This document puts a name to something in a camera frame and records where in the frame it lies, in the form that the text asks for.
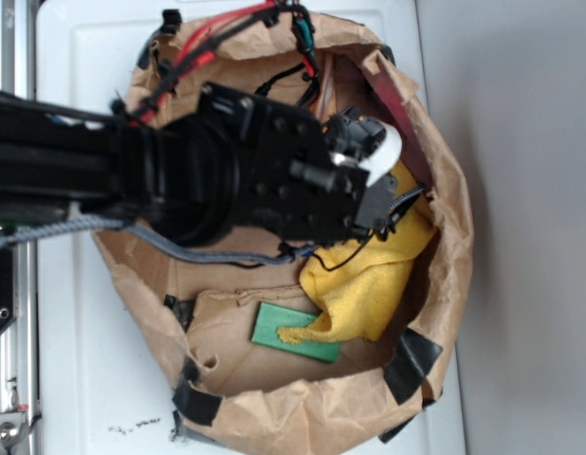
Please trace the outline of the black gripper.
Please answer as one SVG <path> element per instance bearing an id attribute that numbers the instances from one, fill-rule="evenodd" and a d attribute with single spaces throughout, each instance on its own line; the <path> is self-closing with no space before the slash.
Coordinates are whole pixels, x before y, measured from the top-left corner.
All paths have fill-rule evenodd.
<path id="1" fill-rule="evenodd" d="M 321 127 L 301 108 L 208 82 L 196 114 L 224 155 L 218 183 L 231 227 L 287 241 L 390 235 L 424 192 L 412 184 L 395 194 L 402 180 L 386 174 L 401 156 L 401 135 L 358 107 Z"/>

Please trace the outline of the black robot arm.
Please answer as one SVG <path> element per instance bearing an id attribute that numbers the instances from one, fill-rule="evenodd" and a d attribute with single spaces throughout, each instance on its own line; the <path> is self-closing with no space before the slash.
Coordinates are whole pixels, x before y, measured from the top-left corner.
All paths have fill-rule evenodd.
<path id="1" fill-rule="evenodd" d="M 0 91 L 0 223 L 142 220 L 184 247 L 237 227 L 317 244 L 386 240 L 423 191 L 393 175 L 401 152 L 398 131 L 357 108 L 320 123 L 215 83 L 159 130 Z"/>

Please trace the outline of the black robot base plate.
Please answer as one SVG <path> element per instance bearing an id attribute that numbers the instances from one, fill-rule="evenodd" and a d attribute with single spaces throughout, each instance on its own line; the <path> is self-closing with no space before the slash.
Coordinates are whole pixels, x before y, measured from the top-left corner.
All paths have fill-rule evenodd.
<path id="1" fill-rule="evenodd" d="M 10 246 L 4 246 L 0 247 L 0 336 L 15 318 L 14 255 Z"/>

